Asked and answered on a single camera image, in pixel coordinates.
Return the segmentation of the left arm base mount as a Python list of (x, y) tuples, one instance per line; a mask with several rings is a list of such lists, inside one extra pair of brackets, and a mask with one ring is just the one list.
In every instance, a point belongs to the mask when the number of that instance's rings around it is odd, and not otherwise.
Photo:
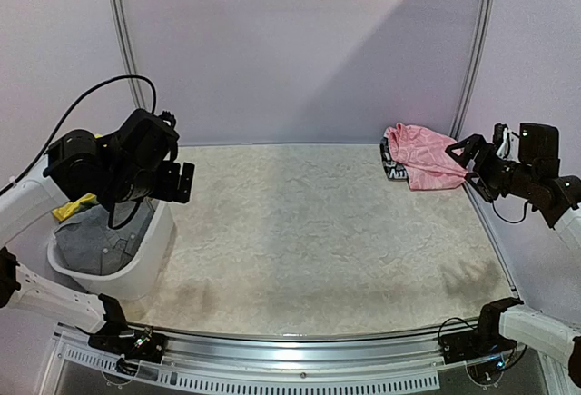
[(161, 363), (169, 338), (152, 327), (124, 331), (100, 330), (89, 336), (88, 345), (96, 350), (105, 351), (126, 360), (141, 360)]

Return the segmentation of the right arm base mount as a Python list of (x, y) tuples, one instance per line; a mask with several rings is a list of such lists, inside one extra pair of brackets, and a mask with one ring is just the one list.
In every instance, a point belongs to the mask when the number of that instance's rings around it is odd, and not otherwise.
[(517, 342), (502, 336), (487, 339), (475, 331), (458, 331), (438, 336), (438, 345), (446, 364), (491, 358), (511, 352)]

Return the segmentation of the grey button-up shirt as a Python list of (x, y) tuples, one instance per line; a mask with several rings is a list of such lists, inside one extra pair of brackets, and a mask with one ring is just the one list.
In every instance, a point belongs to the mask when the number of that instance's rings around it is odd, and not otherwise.
[(54, 232), (56, 259), (72, 272), (116, 273), (137, 253), (153, 214), (154, 206), (143, 202), (128, 224), (113, 230), (109, 213), (100, 205), (77, 213)]

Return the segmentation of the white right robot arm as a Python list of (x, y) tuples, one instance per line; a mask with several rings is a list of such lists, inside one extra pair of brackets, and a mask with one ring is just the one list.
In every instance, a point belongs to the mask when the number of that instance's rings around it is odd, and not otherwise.
[[(495, 126), (492, 141), (472, 134), (451, 144), (447, 155), (467, 169), (465, 180), (488, 203), (509, 195), (526, 211), (540, 212), (547, 226), (571, 250), (580, 247), (580, 179), (559, 173), (559, 131), (522, 123), (518, 133)], [(536, 311), (509, 297), (485, 304), (476, 327), (438, 335), (447, 364), (492, 359), (529, 347), (547, 355), (580, 384), (580, 330), (572, 323)]]

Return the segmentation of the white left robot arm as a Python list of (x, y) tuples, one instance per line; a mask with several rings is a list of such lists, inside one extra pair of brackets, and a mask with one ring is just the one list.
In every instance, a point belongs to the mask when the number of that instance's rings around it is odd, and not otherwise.
[[(7, 245), (51, 210), (91, 193), (108, 213), (147, 199), (186, 204), (195, 166), (178, 163), (179, 135), (169, 112), (136, 110), (115, 132), (97, 137), (77, 129), (51, 143), (40, 161), (1, 196), (1, 243)], [(121, 304), (81, 294), (37, 275), (1, 250), (1, 305), (34, 311), (87, 333), (116, 353), (135, 344)]]

